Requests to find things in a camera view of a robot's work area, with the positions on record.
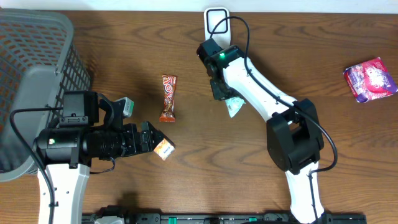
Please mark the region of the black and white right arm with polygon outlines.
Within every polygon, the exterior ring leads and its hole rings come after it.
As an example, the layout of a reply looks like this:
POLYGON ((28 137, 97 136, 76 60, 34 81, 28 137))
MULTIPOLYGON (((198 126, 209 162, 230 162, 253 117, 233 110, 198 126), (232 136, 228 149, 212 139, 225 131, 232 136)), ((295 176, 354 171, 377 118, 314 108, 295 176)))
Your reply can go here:
POLYGON ((314 171, 324 142, 315 125, 315 105, 280 91, 235 45, 222 49, 208 39, 199 45, 197 55, 207 69, 214 99, 244 98, 266 122, 267 151, 287 177, 294 218, 299 223, 319 221, 325 210, 314 171))

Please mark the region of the teal snack packet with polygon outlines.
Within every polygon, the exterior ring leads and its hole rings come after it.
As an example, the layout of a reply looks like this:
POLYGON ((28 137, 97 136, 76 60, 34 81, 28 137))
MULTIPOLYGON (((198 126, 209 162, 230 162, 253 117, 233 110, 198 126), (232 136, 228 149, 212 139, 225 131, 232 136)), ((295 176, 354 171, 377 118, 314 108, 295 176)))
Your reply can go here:
POLYGON ((224 102, 226 103, 226 107, 230 118, 233 118, 239 112, 242 106, 246 103, 242 98, 238 96, 229 98, 224 102))

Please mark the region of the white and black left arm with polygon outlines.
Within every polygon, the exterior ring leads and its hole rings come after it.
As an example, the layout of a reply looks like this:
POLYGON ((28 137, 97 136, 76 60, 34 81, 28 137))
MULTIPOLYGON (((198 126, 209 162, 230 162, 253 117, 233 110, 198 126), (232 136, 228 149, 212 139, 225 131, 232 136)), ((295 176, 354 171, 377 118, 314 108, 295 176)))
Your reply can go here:
POLYGON ((140 130, 135 124, 123 123, 133 107, 127 97, 109 101, 94 91, 65 92, 59 123, 42 130, 34 141, 45 167, 39 182, 50 181, 50 190, 40 190, 40 223, 47 215, 53 223, 82 222, 94 158, 115 163, 119 157, 156 152, 166 159, 174 151, 175 144, 150 122, 143 122, 140 130))

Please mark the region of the small orange snack packet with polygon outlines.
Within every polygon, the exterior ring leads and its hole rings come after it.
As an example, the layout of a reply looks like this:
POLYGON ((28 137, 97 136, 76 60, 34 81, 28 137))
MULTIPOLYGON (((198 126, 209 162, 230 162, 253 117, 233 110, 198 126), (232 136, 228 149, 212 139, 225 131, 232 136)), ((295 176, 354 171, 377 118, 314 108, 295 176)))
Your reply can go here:
POLYGON ((161 141, 154 149, 154 152, 163 160, 165 161, 171 153, 175 150, 175 146, 164 139, 161 141))

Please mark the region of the orange brown candy bar wrapper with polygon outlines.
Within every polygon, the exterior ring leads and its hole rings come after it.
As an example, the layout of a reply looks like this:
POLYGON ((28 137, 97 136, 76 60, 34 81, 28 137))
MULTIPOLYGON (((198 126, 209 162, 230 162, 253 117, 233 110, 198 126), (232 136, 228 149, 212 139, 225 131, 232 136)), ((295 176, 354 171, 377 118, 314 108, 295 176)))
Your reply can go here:
POLYGON ((162 84, 164 88, 164 109, 160 114, 160 122, 175 122, 174 115, 174 93, 176 91, 177 77, 175 75, 163 75, 162 84))

